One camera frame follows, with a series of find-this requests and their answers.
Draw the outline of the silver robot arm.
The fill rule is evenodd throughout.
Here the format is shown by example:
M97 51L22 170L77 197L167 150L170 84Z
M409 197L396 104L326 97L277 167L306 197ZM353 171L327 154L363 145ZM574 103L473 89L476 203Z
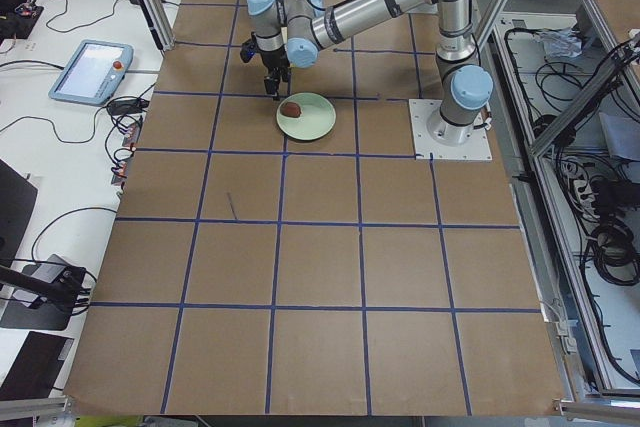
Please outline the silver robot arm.
M260 57L267 70L265 91L277 99L292 68L309 68L320 51L421 5L436 6L438 14L436 62L444 98L436 117L447 127L468 127L493 90L480 65L472 0L343 0L330 6L321 0L247 0L253 31L240 58L249 62Z

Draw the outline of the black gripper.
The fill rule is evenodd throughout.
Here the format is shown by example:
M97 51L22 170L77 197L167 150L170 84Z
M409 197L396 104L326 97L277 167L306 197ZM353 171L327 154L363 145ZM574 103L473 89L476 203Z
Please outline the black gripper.
M260 52L261 60L267 74L263 79L265 91L275 101L280 99L280 82L288 83L291 77L291 66L285 49Z

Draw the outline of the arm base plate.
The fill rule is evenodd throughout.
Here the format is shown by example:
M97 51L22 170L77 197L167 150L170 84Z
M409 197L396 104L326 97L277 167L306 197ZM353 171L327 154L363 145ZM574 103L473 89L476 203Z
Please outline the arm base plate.
M481 113L468 126L448 124L438 99L408 101L415 157L419 160L489 162L492 160L487 129Z

